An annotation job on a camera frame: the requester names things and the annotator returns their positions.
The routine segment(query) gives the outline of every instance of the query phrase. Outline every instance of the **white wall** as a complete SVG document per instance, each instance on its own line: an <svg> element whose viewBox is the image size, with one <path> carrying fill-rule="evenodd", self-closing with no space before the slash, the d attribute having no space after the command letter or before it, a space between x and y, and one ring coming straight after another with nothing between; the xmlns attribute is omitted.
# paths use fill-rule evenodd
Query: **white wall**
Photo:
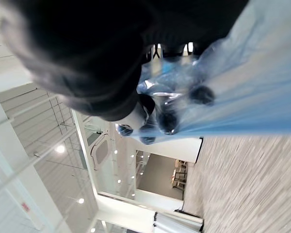
<svg viewBox="0 0 291 233"><path fill-rule="evenodd" d="M183 201L144 190L136 190L135 201L167 211L182 209Z"/></svg>
<svg viewBox="0 0 291 233"><path fill-rule="evenodd" d="M99 170L94 171L97 177L96 188L98 192L107 192L115 195L119 195L119 184L115 180L115 173L113 169L113 158L111 155L104 161ZM119 176L118 179L124 181L124 177Z"/></svg>
<svg viewBox="0 0 291 233"><path fill-rule="evenodd" d="M181 200L183 191L173 188L171 183L175 162L175 159L151 154L137 188Z"/></svg>
<svg viewBox="0 0 291 233"><path fill-rule="evenodd" d="M135 146L136 150L142 150L152 154L158 154L190 163L196 162L199 148L202 143L202 139L199 138L178 139L155 143L152 145L144 145L135 139L130 140L131 144Z"/></svg>
<svg viewBox="0 0 291 233"><path fill-rule="evenodd" d="M98 219L139 233L152 233L154 211L99 196Z"/></svg>

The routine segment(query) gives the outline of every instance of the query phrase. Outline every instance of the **clear plastic bag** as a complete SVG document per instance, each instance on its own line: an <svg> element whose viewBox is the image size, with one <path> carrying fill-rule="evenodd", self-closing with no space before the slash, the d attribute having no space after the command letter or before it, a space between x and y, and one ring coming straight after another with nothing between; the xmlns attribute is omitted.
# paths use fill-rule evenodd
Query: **clear plastic bag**
<svg viewBox="0 0 291 233"><path fill-rule="evenodd" d="M252 0L227 38L197 59L143 66L138 93L156 103L131 136L291 133L291 0Z"/></svg>

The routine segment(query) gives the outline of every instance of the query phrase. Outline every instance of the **recessed light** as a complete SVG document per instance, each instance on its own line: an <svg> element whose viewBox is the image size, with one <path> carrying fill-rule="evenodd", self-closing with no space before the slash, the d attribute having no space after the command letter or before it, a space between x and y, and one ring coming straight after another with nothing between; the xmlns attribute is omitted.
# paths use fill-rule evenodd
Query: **recessed light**
<svg viewBox="0 0 291 233"><path fill-rule="evenodd" d="M80 199L78 200L78 203L79 203L79 204L83 204L83 203L84 203L84 199L83 199L83 198L80 198Z"/></svg>
<svg viewBox="0 0 291 233"><path fill-rule="evenodd" d="M55 151L58 153L64 153L65 147L63 145L59 145L58 147L55 148Z"/></svg>
<svg viewBox="0 0 291 233"><path fill-rule="evenodd" d="M188 43L188 52L193 52L193 42Z"/></svg>

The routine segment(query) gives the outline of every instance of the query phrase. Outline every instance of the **white column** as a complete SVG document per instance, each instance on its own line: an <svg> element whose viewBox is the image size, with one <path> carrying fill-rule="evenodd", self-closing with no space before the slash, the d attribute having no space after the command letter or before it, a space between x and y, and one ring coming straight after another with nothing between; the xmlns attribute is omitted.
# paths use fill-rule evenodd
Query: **white column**
<svg viewBox="0 0 291 233"><path fill-rule="evenodd" d="M202 139L185 138L154 143L152 145L144 145L135 139L130 139L130 143L136 148L136 150L195 163L202 144Z"/></svg>
<svg viewBox="0 0 291 233"><path fill-rule="evenodd" d="M155 212L164 214L174 221L182 222L184 225L191 226L193 229L199 230L203 225L203 219L198 217L166 211L146 204L143 205L143 203L136 200L112 194L102 194L104 196L99 195L97 198L99 206L97 218L139 233L153 232Z"/></svg>

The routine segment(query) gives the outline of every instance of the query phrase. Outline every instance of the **gray carpet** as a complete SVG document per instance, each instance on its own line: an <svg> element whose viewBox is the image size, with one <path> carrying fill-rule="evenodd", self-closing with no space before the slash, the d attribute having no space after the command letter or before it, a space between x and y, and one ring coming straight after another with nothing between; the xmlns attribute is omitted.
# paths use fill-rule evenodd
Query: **gray carpet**
<svg viewBox="0 0 291 233"><path fill-rule="evenodd" d="M205 233L291 233L291 136L205 137L184 210Z"/></svg>

